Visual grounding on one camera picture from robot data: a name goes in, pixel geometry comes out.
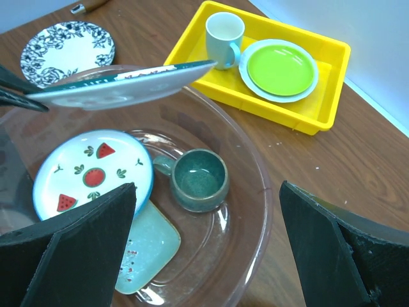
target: black and white floral plate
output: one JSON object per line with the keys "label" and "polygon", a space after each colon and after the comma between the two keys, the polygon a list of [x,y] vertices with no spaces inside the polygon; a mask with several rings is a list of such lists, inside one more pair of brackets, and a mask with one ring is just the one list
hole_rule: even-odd
{"label": "black and white floral plate", "polygon": [[55,24],[24,47],[20,66],[28,81],[45,88],[83,70],[110,65],[115,45],[110,34],[89,22]]}

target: wooden table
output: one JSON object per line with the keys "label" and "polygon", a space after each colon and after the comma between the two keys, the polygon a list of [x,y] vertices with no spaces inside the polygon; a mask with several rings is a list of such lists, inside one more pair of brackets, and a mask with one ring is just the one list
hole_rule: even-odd
{"label": "wooden table", "polygon": [[[220,1],[262,15],[246,0]],[[0,36],[0,62],[22,76],[20,53],[43,28],[73,19],[106,28],[115,63],[159,66],[200,0],[114,0],[74,17],[64,8]],[[344,85],[334,127],[314,137],[220,104],[265,157],[275,193],[270,243],[240,307],[305,306],[279,206],[283,180],[376,222],[409,231],[409,139]]]}

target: watermelon slice print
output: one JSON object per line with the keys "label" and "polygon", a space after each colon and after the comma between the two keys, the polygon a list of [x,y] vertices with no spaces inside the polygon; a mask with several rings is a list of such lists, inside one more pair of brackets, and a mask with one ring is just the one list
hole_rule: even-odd
{"label": "watermelon slice print", "polygon": [[64,212],[64,211],[70,210],[74,208],[77,203],[78,201],[74,197],[69,197],[67,195],[60,194],[59,200],[58,200],[57,211]]}
{"label": "watermelon slice print", "polygon": [[100,168],[91,168],[87,170],[82,181],[87,187],[98,187],[105,180],[105,172]]}
{"label": "watermelon slice print", "polygon": [[102,159],[105,158],[107,155],[113,154],[115,152],[107,143],[102,143],[98,149],[96,150],[96,158]]}

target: black tongs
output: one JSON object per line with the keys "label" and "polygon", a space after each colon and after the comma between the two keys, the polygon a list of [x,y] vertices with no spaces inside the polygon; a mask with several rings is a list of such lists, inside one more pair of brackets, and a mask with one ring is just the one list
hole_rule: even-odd
{"label": "black tongs", "polygon": [[42,91],[34,84],[20,79],[2,65],[0,65],[0,86],[2,86],[0,88],[0,106],[23,107],[24,109],[48,112],[49,108],[45,105],[6,89],[20,91],[24,94]]}

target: light blue square plate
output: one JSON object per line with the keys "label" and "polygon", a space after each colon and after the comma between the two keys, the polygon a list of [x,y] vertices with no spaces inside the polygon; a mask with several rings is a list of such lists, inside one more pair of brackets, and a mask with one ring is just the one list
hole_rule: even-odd
{"label": "light blue square plate", "polygon": [[115,290],[139,291],[173,258],[180,242],[176,228],[149,201],[132,222]]}

